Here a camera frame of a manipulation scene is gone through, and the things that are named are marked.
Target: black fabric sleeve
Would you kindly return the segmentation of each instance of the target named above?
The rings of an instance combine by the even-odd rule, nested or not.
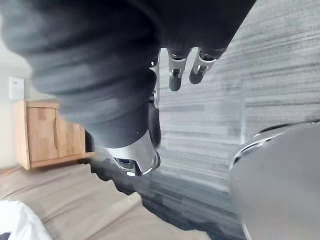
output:
[[[120,0],[0,3],[2,37],[33,70],[33,86],[105,147],[120,148],[148,128],[149,70],[159,44],[150,21]]]

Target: robotic hand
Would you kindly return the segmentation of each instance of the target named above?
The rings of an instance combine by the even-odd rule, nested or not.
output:
[[[33,86],[60,101],[129,175],[156,169],[160,157],[159,50],[169,52],[177,91],[198,47],[198,84],[227,49],[255,0],[1,1],[2,37],[32,67]]]

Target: floor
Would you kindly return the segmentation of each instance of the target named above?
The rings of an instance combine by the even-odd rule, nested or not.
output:
[[[127,178],[108,160],[92,171],[182,229],[213,239],[244,239],[228,191],[235,148],[259,130],[320,116],[320,1],[258,0],[226,53],[199,85],[188,77],[169,90],[168,54],[160,58],[162,164]],[[107,157],[98,147],[102,159]]]

